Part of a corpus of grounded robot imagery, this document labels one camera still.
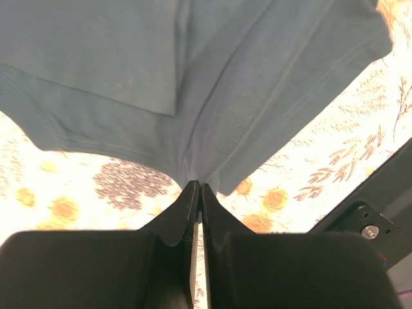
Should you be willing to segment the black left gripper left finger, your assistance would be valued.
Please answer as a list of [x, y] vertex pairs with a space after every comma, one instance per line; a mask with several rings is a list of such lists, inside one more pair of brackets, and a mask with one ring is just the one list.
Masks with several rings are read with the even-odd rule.
[[45, 230], [1, 246], [2, 308], [192, 308], [200, 185], [137, 230]]

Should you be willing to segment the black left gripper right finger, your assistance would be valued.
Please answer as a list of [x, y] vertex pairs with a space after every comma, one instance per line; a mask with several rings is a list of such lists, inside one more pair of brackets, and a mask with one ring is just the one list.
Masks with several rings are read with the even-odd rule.
[[257, 234], [201, 188], [210, 308], [396, 308], [382, 260], [350, 233]]

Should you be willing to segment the blue grey t shirt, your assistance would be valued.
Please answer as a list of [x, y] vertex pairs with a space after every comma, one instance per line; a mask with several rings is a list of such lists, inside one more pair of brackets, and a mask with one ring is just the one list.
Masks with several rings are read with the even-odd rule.
[[376, 1], [2, 1], [1, 111], [229, 194], [392, 46]]

